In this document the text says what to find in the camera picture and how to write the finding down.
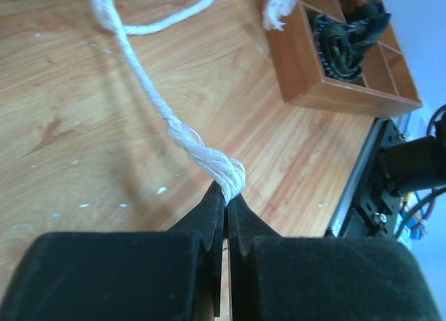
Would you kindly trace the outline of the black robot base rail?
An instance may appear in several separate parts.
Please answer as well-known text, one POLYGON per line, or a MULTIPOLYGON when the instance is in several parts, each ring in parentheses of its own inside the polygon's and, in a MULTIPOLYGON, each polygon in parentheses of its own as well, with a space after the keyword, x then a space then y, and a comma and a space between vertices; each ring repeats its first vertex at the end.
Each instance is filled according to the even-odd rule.
POLYGON ((426 136, 413 141, 392 120, 378 118, 325 236, 398 238, 416 212, 444 193, 445 107, 432 115, 426 136))

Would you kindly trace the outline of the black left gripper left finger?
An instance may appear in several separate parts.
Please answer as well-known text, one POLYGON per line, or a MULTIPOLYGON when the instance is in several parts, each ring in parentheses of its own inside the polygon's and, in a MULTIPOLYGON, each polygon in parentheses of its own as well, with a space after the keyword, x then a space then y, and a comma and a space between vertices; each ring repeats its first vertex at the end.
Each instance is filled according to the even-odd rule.
POLYGON ((1 319, 213 320, 224 208, 213 183, 166 231, 45 233, 14 271, 1 319))

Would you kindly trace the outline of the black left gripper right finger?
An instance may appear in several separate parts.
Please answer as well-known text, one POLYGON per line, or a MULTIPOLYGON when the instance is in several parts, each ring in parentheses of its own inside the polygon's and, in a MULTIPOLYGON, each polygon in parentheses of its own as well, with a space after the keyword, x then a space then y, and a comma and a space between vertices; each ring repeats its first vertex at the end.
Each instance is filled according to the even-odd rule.
POLYGON ((233 320, 439 320, 407 248, 385 237, 282 237, 242 196, 226 208, 233 320))

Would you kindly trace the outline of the duck print bed cover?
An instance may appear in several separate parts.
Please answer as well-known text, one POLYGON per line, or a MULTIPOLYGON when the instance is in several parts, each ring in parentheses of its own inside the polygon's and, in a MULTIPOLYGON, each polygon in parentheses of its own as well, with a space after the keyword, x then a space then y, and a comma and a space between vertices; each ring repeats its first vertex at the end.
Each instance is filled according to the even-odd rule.
POLYGON ((156 90, 128 40, 129 36, 147 36, 161 32, 199 14, 212 5, 214 1, 200 0, 189 8, 182 9, 152 24, 127 25, 122 22, 114 0, 90 0, 91 9, 98 24, 116 36, 124 57, 145 90, 149 101, 164 121, 171 140, 179 148, 182 148, 197 166, 215 180, 222 190, 225 201, 229 203, 245 188, 245 167, 237 159, 231 159, 223 152, 205 146, 199 134, 178 119, 156 90))

